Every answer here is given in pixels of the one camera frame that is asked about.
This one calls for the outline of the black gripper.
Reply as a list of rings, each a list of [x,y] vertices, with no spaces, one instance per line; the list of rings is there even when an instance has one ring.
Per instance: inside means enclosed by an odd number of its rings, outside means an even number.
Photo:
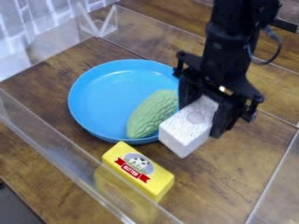
[[[256,46],[256,37],[232,34],[215,23],[208,23],[206,32],[202,56],[179,51],[174,75],[179,78],[179,109],[203,95],[219,104],[210,136],[220,138],[239,118],[248,123],[255,119],[264,100],[247,78],[248,50]]]

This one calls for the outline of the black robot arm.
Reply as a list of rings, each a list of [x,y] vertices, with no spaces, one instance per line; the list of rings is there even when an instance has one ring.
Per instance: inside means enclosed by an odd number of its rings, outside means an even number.
[[[247,79],[260,32],[276,35],[268,25],[280,8],[279,0],[214,0],[206,25],[203,55],[176,53],[174,76],[179,79],[179,106],[208,96],[219,108],[212,116],[211,137],[232,129],[238,119],[252,121],[264,96]]]

